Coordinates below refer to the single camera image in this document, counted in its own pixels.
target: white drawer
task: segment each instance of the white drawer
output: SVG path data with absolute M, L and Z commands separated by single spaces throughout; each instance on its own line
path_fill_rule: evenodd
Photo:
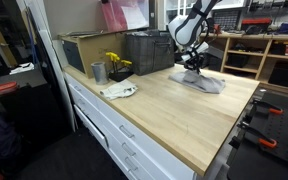
M 98 128 L 102 129 L 102 122 L 97 108 L 94 107 L 82 94 L 76 91 L 71 84 L 69 84 L 69 88 L 75 104 Z
M 154 163 L 150 159 L 148 154 L 143 152 L 143 150 L 141 150 L 141 148 L 134 144 L 129 138 L 124 137 L 118 127 L 112 124 L 110 120 L 106 119 L 105 116 L 102 116 L 101 118 L 107 131 L 109 131 L 111 134 L 114 134 L 114 137 L 117 139 L 117 141 L 119 141 L 120 148 L 122 148 L 124 153 L 128 154 L 132 160 L 140 162 L 143 168 L 146 169 L 152 177 L 154 177 L 153 179 L 171 179 L 168 177 L 167 173 L 162 171 L 163 168 L 160 167 L 159 164 Z
M 85 127 L 88 128 L 91 131 L 93 136 L 104 147 L 104 149 L 107 149 L 105 136 L 100 132 L 100 130 L 98 130 L 94 126 L 94 124 L 82 113 L 82 111 L 76 105 L 74 105 L 74 109 L 76 111 L 76 114 L 80 117 L 81 121 L 85 125 Z
M 107 127 L 107 129 L 109 131 L 112 129 L 116 138 L 119 140 L 121 139 L 122 141 L 123 138 L 128 139 L 128 141 L 133 144 L 132 146 L 130 143 L 128 144 L 129 146 L 139 149 L 143 155 L 151 161 L 151 163 L 149 163 L 147 160 L 143 161 L 143 159 L 138 159 L 154 178 L 159 179 L 159 175 L 164 174 L 165 176 L 161 175 L 162 178 L 167 177 L 167 179 L 181 180 L 194 179 L 194 171 L 191 168 L 144 134 L 101 99 L 97 98 L 97 104 L 104 126 L 108 125 L 106 121 L 110 121 L 118 132 L 115 132 L 116 130 L 113 130 L 114 128 L 112 127 Z
M 65 74 L 68 83 L 71 85 L 71 88 L 82 94 L 94 107 L 97 107 L 96 96 L 69 74 Z
M 107 141 L 108 153 L 129 179 L 153 179 L 149 173 L 140 165 L 140 163 L 133 160 L 130 156 L 128 156 L 128 154 L 125 153 L 125 151 L 123 151 L 121 144 L 112 134 L 107 134 Z

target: white paper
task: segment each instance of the white paper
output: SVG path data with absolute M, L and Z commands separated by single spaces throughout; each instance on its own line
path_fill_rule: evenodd
M 136 29 L 148 26 L 148 21 L 146 21 L 138 6 L 122 6 L 122 10 L 126 19 L 127 29 Z

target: metal cup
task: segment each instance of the metal cup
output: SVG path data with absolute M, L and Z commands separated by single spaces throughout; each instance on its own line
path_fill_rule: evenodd
M 108 76 L 106 72 L 105 62 L 95 62 L 91 64 L 97 85 L 104 85 L 108 83 Z

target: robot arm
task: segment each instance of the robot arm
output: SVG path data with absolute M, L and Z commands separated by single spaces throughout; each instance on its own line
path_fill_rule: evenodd
M 197 0 L 188 17 L 177 16 L 169 25 L 173 39 L 180 45 L 190 46 L 202 32 L 202 23 L 218 0 Z

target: dark bag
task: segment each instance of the dark bag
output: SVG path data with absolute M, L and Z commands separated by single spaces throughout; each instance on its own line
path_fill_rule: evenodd
M 18 156 L 21 148 L 21 136 L 15 132 L 12 123 L 6 121 L 5 115 L 0 113 L 0 159 Z
M 126 57 L 132 61 L 132 69 L 137 75 L 172 67 L 175 62 L 173 39 L 168 32 L 156 30 L 128 33 Z

